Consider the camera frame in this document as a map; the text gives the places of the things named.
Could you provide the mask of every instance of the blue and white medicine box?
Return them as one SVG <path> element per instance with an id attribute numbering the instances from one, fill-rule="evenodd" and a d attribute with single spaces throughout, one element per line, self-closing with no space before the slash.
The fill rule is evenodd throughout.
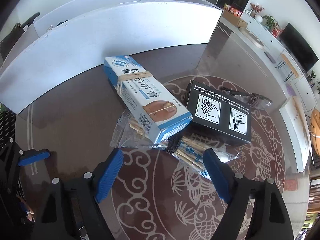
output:
<path id="1" fill-rule="evenodd" d="M 118 77 L 146 71 L 130 56 L 106 57 L 104 71 L 116 87 Z M 121 98 L 153 143 L 179 132 L 192 114 L 153 76 L 122 82 Z"/>

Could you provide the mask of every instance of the black soap box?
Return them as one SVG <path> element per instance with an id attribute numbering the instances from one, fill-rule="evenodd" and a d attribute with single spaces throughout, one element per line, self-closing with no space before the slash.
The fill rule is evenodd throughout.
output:
<path id="1" fill-rule="evenodd" d="M 193 118 L 193 133 L 232 146 L 251 142 L 251 108 L 232 96 L 196 81 L 186 91 L 187 109 Z"/>

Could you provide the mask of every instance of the plastic bag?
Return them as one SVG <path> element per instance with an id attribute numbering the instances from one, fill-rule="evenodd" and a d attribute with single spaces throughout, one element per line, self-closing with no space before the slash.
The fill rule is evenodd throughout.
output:
<path id="1" fill-rule="evenodd" d="M 170 139 L 167 138 L 159 144 L 153 144 L 130 111 L 126 109 L 116 124 L 110 146 L 118 148 L 158 148 L 166 150 L 169 140 Z M 224 149 L 212 147 L 188 135 L 183 136 L 178 149 L 172 153 L 172 155 L 179 161 L 191 166 L 194 171 L 203 177 L 210 179 L 203 164 L 203 153 L 208 148 L 212 148 L 224 163 L 238 158 L 237 156 L 227 153 Z"/>
<path id="2" fill-rule="evenodd" d="M 255 93 L 248 94 L 226 87 L 221 87 L 220 91 L 225 92 L 227 95 L 233 96 L 243 103 L 249 104 L 251 108 L 255 109 L 265 110 L 268 106 L 271 106 L 273 104 L 273 102 L 269 98 Z"/>

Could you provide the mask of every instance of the barcode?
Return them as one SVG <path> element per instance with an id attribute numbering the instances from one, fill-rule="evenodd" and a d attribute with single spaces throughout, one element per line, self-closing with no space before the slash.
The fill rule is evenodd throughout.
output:
<path id="1" fill-rule="evenodd" d="M 139 122 L 141 123 L 141 125 L 143 126 L 143 128 L 145 129 L 145 131 L 146 131 L 147 133 L 149 133 L 150 128 L 151 128 L 150 122 L 149 122 L 149 120 L 144 116 L 143 113 L 140 114 Z"/>

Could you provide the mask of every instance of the round glass table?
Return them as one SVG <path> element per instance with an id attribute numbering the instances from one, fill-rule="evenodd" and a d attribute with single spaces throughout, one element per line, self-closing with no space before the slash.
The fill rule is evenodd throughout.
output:
<path id="1" fill-rule="evenodd" d="M 132 57 L 178 99 L 194 79 L 273 101 L 267 111 L 252 112 L 250 144 L 232 148 L 202 139 L 239 154 L 229 162 L 233 171 L 249 179 L 275 179 L 296 236 L 307 211 L 309 173 L 308 168 L 294 172 L 294 152 L 279 112 L 287 98 L 261 59 L 222 23 L 208 44 L 156 49 Z M 108 157 L 124 109 L 100 65 L 48 91 L 17 115 L 15 139 L 20 147 L 52 152 L 21 169 L 21 184 L 35 217 L 53 178 L 82 176 Z M 250 200 L 238 239 L 245 238 L 253 204 Z M 124 165 L 99 206 L 116 239 L 210 239 L 226 209 L 212 183 L 173 156 L 132 148 L 124 149 Z"/>

